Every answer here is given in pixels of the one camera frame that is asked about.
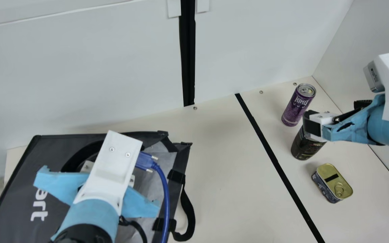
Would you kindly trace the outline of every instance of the black gap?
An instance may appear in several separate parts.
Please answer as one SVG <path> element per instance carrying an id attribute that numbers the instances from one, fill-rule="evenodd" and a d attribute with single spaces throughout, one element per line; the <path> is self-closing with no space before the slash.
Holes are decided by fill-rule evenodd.
<path id="1" fill-rule="evenodd" d="M 184 106 L 195 104 L 195 0 L 181 0 L 179 48 L 181 49 L 182 96 Z"/>
<path id="2" fill-rule="evenodd" d="M 336 178 L 338 178 L 338 174 L 331 175 L 330 177 L 325 179 L 325 182 L 330 182 Z"/>
<path id="3" fill-rule="evenodd" d="M 244 100 L 242 99 L 240 94 L 235 94 L 236 99 L 239 101 L 239 104 L 241 105 L 241 108 L 243 109 L 245 115 L 249 119 L 250 123 L 253 126 L 253 129 L 255 129 L 256 134 L 258 134 L 259 140 L 261 140 L 262 145 L 264 146 L 265 151 L 267 152 L 268 156 L 270 157 L 271 162 L 273 163 L 278 175 L 280 176 L 281 180 L 283 181 L 283 184 L 286 186 L 287 191 L 289 192 L 290 196 L 292 197 L 293 201 L 295 202 L 296 206 L 300 210 L 301 215 L 303 216 L 304 220 L 306 221 L 307 225 L 309 226 L 310 230 L 312 231 L 313 236 L 319 243 L 325 243 L 324 239 L 322 238 L 321 234 L 319 233 L 318 229 L 315 226 L 315 223 L 313 223 L 312 219 L 310 218 L 309 213 L 307 213 L 306 208 L 304 207 L 303 203 L 301 202 L 300 198 L 296 194 L 295 190 L 293 189 L 291 183 L 289 182 L 288 178 L 286 177 L 286 174 L 284 173 L 283 169 L 281 168 L 280 164 L 278 163 L 277 158 L 274 155 L 274 152 L 272 151 L 270 145 L 268 144 L 267 140 L 265 139 L 264 134 L 262 133 L 261 129 L 258 126 L 258 123 L 256 122 L 255 118 L 252 116 L 252 114 L 249 111 L 249 108 L 247 108 L 247 105 L 245 104 Z"/>

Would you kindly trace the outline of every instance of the white wall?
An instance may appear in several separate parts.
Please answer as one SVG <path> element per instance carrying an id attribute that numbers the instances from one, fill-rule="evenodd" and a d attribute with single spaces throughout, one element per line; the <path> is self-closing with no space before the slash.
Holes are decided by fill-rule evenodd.
<path id="1" fill-rule="evenodd" d="M 0 23 L 133 0 L 0 0 Z"/>
<path id="2" fill-rule="evenodd" d="M 0 25 L 0 177 L 35 134 L 182 107 L 178 19 L 130 1 Z"/>
<path id="3" fill-rule="evenodd" d="M 352 0 L 211 0 L 196 15 L 197 103 L 310 76 Z"/>
<path id="4" fill-rule="evenodd" d="M 389 53 L 389 1 L 355 0 L 313 77 L 347 112 L 353 101 L 372 99 L 363 68 L 375 56 Z M 389 169 L 389 147 L 372 146 Z"/>

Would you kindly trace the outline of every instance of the energy drink can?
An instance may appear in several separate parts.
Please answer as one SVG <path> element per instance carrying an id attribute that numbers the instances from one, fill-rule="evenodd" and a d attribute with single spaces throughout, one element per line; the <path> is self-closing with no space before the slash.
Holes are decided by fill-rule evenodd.
<path id="1" fill-rule="evenodd" d="M 330 203 L 338 203 L 354 192 L 332 164 L 319 166 L 312 175 L 312 180 Z"/>
<path id="2" fill-rule="evenodd" d="M 304 131 L 304 126 L 301 126 L 301 129 L 293 140 L 292 147 L 290 147 L 290 152 L 298 160 L 308 160 L 315 155 L 325 143 L 327 142 L 319 142 L 311 139 L 307 132 Z"/>
<path id="3" fill-rule="evenodd" d="M 316 89 L 312 85 L 307 83 L 298 85 L 281 116 L 281 121 L 286 126 L 296 126 L 315 95 Z"/>

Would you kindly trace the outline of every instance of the robotic arm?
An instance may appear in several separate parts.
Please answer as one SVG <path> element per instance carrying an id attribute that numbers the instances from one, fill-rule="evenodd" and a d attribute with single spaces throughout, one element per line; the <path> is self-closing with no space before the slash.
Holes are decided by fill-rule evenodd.
<path id="1" fill-rule="evenodd" d="M 373 101 L 355 101 L 355 110 L 342 115 L 307 111 L 304 130 L 312 139 L 389 146 L 389 54 L 376 57 L 364 73 L 373 92 L 385 92 Z"/>

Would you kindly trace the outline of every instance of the white table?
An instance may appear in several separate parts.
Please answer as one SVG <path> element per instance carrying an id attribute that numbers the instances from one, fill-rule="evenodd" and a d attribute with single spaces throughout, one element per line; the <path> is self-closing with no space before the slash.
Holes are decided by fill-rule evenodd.
<path id="1" fill-rule="evenodd" d="M 316 87 L 310 109 L 340 113 L 311 77 L 295 82 Z M 242 98 L 321 236 L 337 243 L 389 242 L 389 171 L 367 145 L 328 142 L 308 161 L 292 157 L 290 146 L 300 126 L 289 128 L 280 120 L 295 89 L 292 83 L 244 92 Z M 190 242 L 315 242 L 236 98 L 196 106 L 88 132 L 164 130 L 174 142 L 193 142 L 186 190 L 197 221 Z M 25 148 L 9 150 L 6 178 Z M 310 177 L 323 163 L 337 167 L 354 190 L 351 197 L 327 202 Z M 181 208 L 176 220 L 177 230 L 184 231 Z"/>
<path id="2" fill-rule="evenodd" d="M 295 82 L 315 86 L 317 94 L 309 109 L 341 114 L 312 77 Z M 290 128 L 280 120 L 295 89 L 292 83 L 241 95 L 323 239 L 337 243 L 389 242 L 389 171 L 369 146 L 328 142 L 307 161 L 292 157 L 290 147 L 302 122 Z M 354 190 L 351 197 L 336 204 L 327 202 L 310 177 L 323 163 L 338 169 Z"/>
<path id="3" fill-rule="evenodd" d="M 316 242 L 235 96 L 196 106 L 90 132 L 164 130 L 171 141 L 193 142 L 185 188 L 196 213 L 190 242 Z M 181 208 L 175 218 L 185 231 Z"/>

